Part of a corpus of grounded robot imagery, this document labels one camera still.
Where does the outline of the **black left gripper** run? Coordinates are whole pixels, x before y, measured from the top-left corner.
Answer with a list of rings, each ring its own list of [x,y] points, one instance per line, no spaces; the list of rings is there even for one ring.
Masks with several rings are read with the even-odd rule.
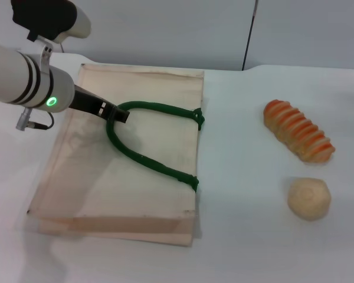
[[[125,123],[129,111],[122,110],[107,100],[75,85],[74,98],[69,108],[93,114],[103,120],[118,121]]]

